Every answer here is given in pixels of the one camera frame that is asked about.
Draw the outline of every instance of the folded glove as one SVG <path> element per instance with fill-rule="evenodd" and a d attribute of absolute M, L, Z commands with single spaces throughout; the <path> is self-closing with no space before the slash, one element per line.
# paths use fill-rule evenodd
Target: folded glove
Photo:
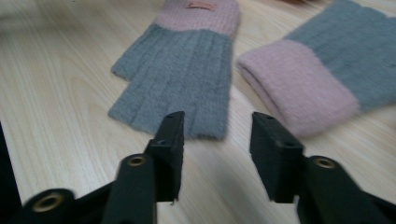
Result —
<path fill-rule="evenodd" d="M 308 136 L 396 102 L 395 36 L 396 18 L 336 0 L 237 67 L 275 117 Z"/>
<path fill-rule="evenodd" d="M 108 115 L 155 133 L 165 115 L 183 110 L 186 137 L 222 138 L 238 16 L 234 0 L 166 0 L 112 67 L 131 83 Z"/>

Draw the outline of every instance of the gray wool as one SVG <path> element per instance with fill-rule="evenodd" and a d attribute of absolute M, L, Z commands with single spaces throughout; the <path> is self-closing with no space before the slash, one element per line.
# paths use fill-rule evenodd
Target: gray wool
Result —
<path fill-rule="evenodd" d="M 396 102 L 396 18 L 336 0 L 286 38 L 311 48 L 361 111 Z"/>
<path fill-rule="evenodd" d="M 226 35 L 153 24 L 112 67 L 131 83 L 108 115 L 156 133 L 164 116 L 184 111 L 186 137 L 220 139 L 227 127 L 231 57 Z"/>

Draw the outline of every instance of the black bracket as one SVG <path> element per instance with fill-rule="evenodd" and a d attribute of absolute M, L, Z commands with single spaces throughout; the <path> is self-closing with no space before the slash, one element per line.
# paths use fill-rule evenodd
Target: black bracket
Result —
<path fill-rule="evenodd" d="M 156 203 L 178 199 L 183 163 L 184 112 L 167 115 L 142 154 L 124 158 L 116 180 L 79 198 L 69 189 L 48 189 L 10 224 L 153 224 Z"/>
<path fill-rule="evenodd" d="M 362 191 L 337 161 L 303 155 L 275 118 L 255 112 L 250 153 L 269 199 L 293 203 L 304 224 L 396 223 L 396 205 Z"/>

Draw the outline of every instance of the wood grain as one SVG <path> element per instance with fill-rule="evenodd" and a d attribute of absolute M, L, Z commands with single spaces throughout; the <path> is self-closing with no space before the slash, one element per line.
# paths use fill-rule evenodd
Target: wood grain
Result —
<path fill-rule="evenodd" d="M 271 43 L 331 1 L 239 0 L 234 58 Z M 396 16 L 392 0 L 359 1 Z M 152 137 L 106 112 L 127 83 L 109 69 L 147 29 L 161 0 L 0 0 L 0 119 L 24 202 L 44 189 L 82 196 L 113 180 Z M 185 144 L 180 202 L 159 223 L 298 223 L 268 202 L 248 154 L 251 113 L 269 113 L 233 70 L 229 132 Z M 341 162 L 362 189 L 396 203 L 396 106 L 302 139 L 307 155 Z"/>

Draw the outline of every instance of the wooden table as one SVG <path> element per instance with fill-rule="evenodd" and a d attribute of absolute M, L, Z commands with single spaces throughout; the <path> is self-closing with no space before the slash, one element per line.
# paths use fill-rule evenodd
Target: wooden table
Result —
<path fill-rule="evenodd" d="M 331 1 L 239 0 L 234 58 L 278 40 Z M 360 0 L 396 16 L 393 0 Z M 127 86 L 111 65 L 147 29 L 161 0 L 0 0 L 0 119 L 21 198 L 44 189 L 82 196 L 113 180 L 152 135 L 106 112 Z M 229 132 L 185 144 L 180 202 L 160 223 L 298 223 L 295 205 L 268 202 L 249 157 L 251 113 L 269 113 L 233 67 Z M 341 162 L 363 190 L 396 203 L 396 105 L 302 139 L 306 155 Z"/>

